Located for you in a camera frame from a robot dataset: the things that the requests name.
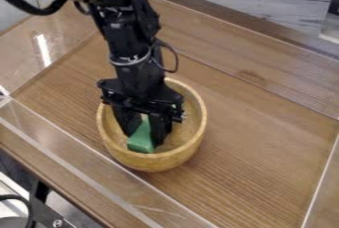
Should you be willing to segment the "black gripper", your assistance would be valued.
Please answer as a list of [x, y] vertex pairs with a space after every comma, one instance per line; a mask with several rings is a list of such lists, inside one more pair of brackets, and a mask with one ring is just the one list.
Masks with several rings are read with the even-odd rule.
[[157, 147], [172, 132], [172, 121], [183, 122], [184, 96], [165, 83], [159, 59], [151, 57], [113, 66], [116, 78], [101, 79], [96, 83], [101, 100], [115, 105], [115, 120], [127, 137], [141, 124], [139, 113], [149, 115], [151, 140]]

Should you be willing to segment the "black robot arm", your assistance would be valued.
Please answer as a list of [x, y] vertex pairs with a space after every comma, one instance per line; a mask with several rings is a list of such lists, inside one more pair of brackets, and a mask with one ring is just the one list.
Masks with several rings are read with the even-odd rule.
[[116, 77], [101, 79], [101, 102], [111, 106], [115, 120], [125, 136], [132, 136], [148, 118], [149, 144], [156, 147], [183, 121], [184, 97], [165, 84], [165, 75], [177, 71], [165, 68], [157, 39], [160, 16], [148, 0], [54, 0], [38, 8], [25, 0], [5, 0], [28, 14], [48, 16], [72, 2], [89, 15], [108, 46], [108, 60]]

